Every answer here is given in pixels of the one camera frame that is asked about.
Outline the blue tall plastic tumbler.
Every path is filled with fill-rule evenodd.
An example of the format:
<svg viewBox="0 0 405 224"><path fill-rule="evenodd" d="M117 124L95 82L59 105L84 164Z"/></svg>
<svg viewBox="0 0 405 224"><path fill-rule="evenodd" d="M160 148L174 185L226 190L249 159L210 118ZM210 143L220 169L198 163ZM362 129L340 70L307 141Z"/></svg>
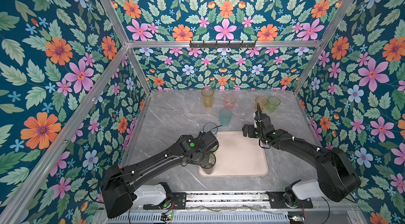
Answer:
<svg viewBox="0 0 405 224"><path fill-rule="evenodd" d="M218 125L212 122L208 122L203 126L203 133L211 132L213 135L216 135L218 132Z"/></svg>

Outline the grey smoked plastic tumbler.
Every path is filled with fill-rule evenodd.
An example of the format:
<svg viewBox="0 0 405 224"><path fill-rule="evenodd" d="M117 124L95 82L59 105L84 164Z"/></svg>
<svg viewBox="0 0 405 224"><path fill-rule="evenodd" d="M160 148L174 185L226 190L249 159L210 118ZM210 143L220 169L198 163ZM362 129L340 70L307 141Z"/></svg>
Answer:
<svg viewBox="0 0 405 224"><path fill-rule="evenodd" d="M206 174L211 174L216 164L216 156L214 153L205 155L202 165L200 166Z"/></svg>

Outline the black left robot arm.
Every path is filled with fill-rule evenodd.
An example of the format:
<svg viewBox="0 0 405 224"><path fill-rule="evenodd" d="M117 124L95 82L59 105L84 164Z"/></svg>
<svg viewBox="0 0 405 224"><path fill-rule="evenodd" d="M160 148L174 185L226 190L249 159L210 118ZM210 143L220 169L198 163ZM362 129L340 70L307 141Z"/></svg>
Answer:
<svg viewBox="0 0 405 224"><path fill-rule="evenodd" d="M145 209L173 207L174 195L167 183L148 186L146 182L177 166L191 164L210 169L215 165L214 152L218 148L212 131L200 132L196 137L181 135L173 145L146 160L109 167L100 185L107 217L119 217L133 205Z"/></svg>

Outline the amber short plastic cup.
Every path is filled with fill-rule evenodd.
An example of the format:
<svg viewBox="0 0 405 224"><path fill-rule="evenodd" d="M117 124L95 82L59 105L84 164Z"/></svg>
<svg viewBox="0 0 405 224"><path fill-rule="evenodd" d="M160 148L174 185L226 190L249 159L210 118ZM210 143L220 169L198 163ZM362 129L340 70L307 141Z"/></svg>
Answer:
<svg viewBox="0 0 405 224"><path fill-rule="evenodd" d="M255 98L254 109L255 109L255 111L258 111L258 108L260 108L260 110L262 112L264 112L267 107L267 104L268 104L268 99L265 96L257 96Z"/></svg>

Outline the pink short plastic cup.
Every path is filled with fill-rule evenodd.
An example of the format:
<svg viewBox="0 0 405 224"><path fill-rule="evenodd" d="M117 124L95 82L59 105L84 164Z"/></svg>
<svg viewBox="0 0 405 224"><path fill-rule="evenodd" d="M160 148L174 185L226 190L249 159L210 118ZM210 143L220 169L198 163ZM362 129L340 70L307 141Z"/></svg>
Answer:
<svg viewBox="0 0 405 224"><path fill-rule="evenodd" d="M224 105L227 109L232 110L236 104L236 97L233 94L224 96Z"/></svg>

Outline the yellow tall plastic tumbler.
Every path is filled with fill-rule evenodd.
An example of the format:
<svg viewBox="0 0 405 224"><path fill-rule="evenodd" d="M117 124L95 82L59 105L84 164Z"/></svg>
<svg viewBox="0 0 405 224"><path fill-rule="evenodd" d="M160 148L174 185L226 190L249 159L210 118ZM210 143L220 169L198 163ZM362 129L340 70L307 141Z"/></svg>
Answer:
<svg viewBox="0 0 405 224"><path fill-rule="evenodd" d="M214 90L211 88L205 88L201 90L203 105L206 108L211 108L214 102Z"/></svg>

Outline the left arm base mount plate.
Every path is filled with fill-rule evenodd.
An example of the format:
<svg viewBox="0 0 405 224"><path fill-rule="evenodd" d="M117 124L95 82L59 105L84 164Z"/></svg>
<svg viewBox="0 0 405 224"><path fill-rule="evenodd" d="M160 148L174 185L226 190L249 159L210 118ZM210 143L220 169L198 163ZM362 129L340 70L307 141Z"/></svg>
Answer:
<svg viewBox="0 0 405 224"><path fill-rule="evenodd" d="M173 210L173 209L186 209L187 193L174 192L172 197L165 199L158 205L144 205L143 210Z"/></svg>

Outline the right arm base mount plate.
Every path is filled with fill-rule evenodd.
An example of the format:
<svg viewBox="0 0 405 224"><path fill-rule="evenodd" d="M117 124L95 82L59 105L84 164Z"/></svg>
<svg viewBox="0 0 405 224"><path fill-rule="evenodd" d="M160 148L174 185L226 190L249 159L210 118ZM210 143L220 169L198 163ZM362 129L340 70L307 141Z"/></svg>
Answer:
<svg viewBox="0 0 405 224"><path fill-rule="evenodd" d="M296 209L305 208L312 209L313 204L311 199L300 200L289 192L285 191L267 191L270 205L272 209Z"/></svg>

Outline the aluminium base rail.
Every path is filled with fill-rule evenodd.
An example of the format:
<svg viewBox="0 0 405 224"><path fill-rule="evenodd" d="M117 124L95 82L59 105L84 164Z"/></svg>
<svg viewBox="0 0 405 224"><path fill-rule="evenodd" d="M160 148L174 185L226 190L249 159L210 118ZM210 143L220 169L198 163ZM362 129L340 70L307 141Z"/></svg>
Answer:
<svg viewBox="0 0 405 224"><path fill-rule="evenodd" d="M177 194L175 206L164 210L131 208L109 219L98 210L95 224L365 224L352 201L311 198L296 207L282 201L280 191L187 191Z"/></svg>

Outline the black hook rail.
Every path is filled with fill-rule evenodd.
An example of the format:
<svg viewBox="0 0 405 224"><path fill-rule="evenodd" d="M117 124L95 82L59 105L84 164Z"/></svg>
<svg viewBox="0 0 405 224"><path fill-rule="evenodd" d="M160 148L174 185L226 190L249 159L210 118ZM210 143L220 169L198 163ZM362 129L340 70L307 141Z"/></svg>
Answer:
<svg viewBox="0 0 405 224"><path fill-rule="evenodd" d="M240 48L255 48L255 41L190 41L190 48L230 48L230 49L240 49Z"/></svg>

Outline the aluminium top frame bar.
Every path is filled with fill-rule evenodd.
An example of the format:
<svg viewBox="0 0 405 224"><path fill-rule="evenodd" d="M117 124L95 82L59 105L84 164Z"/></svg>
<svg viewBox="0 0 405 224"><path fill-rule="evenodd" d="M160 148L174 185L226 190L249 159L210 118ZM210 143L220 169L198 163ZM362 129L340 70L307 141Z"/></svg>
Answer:
<svg viewBox="0 0 405 224"><path fill-rule="evenodd" d="M266 48L266 47L313 47L319 48L321 42L318 40L302 41L129 41L130 48Z"/></svg>

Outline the aluminium frame corner post left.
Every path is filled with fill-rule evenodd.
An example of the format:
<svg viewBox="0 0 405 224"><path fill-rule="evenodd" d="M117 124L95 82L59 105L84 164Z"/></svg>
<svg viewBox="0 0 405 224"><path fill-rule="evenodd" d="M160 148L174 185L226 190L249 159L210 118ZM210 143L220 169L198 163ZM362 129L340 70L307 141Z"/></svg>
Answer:
<svg viewBox="0 0 405 224"><path fill-rule="evenodd" d="M113 7L112 1L111 0L100 0L100 3L102 4L105 13L110 20L110 23L112 24L112 27L114 31L117 34L117 37L119 39L119 42L121 43L122 47L126 50L129 50L130 54L128 55L128 58L132 65L134 66L135 72L137 73L137 76L140 80L140 83L142 85L142 88L144 89L144 92L146 93L146 96L150 95L151 88L146 80L146 76L141 68L141 64L136 58L135 52L132 48L128 46L129 44L129 38L128 35L126 34L124 27L122 25L122 22L120 21L116 10Z"/></svg>

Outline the aluminium frame corner post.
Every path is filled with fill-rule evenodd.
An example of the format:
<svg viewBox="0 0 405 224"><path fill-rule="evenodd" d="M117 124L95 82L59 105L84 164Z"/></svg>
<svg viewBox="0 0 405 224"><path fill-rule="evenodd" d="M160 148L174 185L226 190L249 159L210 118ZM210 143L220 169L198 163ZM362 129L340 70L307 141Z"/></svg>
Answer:
<svg viewBox="0 0 405 224"><path fill-rule="evenodd" d="M140 83L142 85L142 88L144 89L144 92L146 93L146 96L150 95L151 88L146 80L146 76L141 68L141 64L136 58L135 52L132 48L128 46L129 44L129 38L128 35L126 34L124 27L122 25L122 22L120 21L116 10L113 7L112 1L111 0L100 0L100 3L102 4L105 13L110 20L110 23L112 24L112 27L114 31L117 34L117 37L119 39L119 42L121 43L122 47L126 50L129 50L130 54L128 55L128 58L132 65L134 66L135 72L137 73L137 76L140 80Z"/></svg>
<svg viewBox="0 0 405 224"><path fill-rule="evenodd" d="M316 51L312 55L311 59L307 63L305 69L303 70L302 74L300 75L300 79L298 80L298 83L293 90L293 94L296 97L298 97L299 92L302 89L305 81L308 79L311 71L316 66L318 59L324 52L324 50L325 50L326 46L328 45L329 41L331 40L333 34L337 30L340 22L343 20L343 18L347 14L349 8L353 4L353 1L354 0L342 0L340 7L337 9L335 15L333 16L328 27L326 28L326 31L324 32L324 34L322 36L320 47L316 49Z"/></svg>

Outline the aluminium frame corner post right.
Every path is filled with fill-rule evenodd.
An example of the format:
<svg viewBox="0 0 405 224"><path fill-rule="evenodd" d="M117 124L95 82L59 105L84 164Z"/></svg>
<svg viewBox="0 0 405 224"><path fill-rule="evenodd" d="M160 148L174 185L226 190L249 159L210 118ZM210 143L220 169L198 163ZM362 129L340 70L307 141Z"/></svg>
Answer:
<svg viewBox="0 0 405 224"><path fill-rule="evenodd" d="M324 32L324 34L322 36L320 47L316 49L316 51L312 55L311 59L307 63L305 69L303 70L302 74L300 75L300 79L298 80L298 83L293 90L293 94L296 97L298 97L299 92L302 89L305 81L308 79L311 71L316 66L318 59L324 52L324 50L325 50L326 46L328 45L329 41L331 40L333 34L337 30L340 22L343 20L343 18L347 14L349 8L353 4L353 1L354 0L342 0L340 7L337 9L335 15L333 16L328 27L326 28L326 31Z"/></svg>

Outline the aluminium left frame bar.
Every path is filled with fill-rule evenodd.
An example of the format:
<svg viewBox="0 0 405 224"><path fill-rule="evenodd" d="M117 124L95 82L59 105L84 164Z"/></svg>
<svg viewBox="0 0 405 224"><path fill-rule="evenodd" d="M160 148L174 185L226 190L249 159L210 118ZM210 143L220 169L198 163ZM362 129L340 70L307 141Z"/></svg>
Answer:
<svg viewBox="0 0 405 224"><path fill-rule="evenodd" d="M124 60L128 50L128 45L121 47L115 58L109 63L82 103L62 128L54 142L51 143L49 148L45 151L37 165L30 172L14 197L1 213L2 224L15 224L18 222L20 215L28 208L28 205L43 185L44 180L50 174L53 166L59 160L60 155L63 153L68 143L71 142L71 138L76 133L81 122L84 121L85 117L95 104L95 100L101 95L101 92L103 92L103 89L111 80L112 75Z"/></svg>

